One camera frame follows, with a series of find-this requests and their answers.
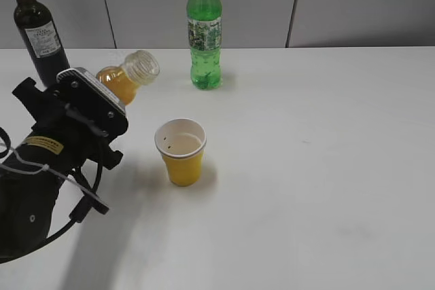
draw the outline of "bottle label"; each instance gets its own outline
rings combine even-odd
[[[215,20],[188,19],[189,44],[197,50],[214,50],[222,42],[221,18]]]
[[[24,30],[35,52],[36,58],[44,58],[60,50],[59,37],[52,21],[34,29]]]

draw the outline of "yellow paper cup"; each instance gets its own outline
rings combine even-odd
[[[190,186],[198,181],[206,140],[204,128],[186,118],[171,120],[156,131],[154,141],[174,184]]]

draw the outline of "wine bottle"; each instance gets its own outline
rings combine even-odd
[[[16,0],[14,20],[42,83],[56,83],[56,75],[69,68],[53,17],[36,0]]]

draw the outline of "green bottle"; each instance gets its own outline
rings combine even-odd
[[[220,0],[189,0],[187,6],[192,83],[201,90],[220,86],[222,40]]]

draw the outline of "plastic bottle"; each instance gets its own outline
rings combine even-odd
[[[201,90],[217,88],[222,82],[222,4],[220,0],[189,0],[187,13],[192,83]]]
[[[142,85],[154,81],[160,73],[157,60],[145,50],[129,54],[119,66],[101,69],[97,79],[106,85],[125,105],[133,101]]]

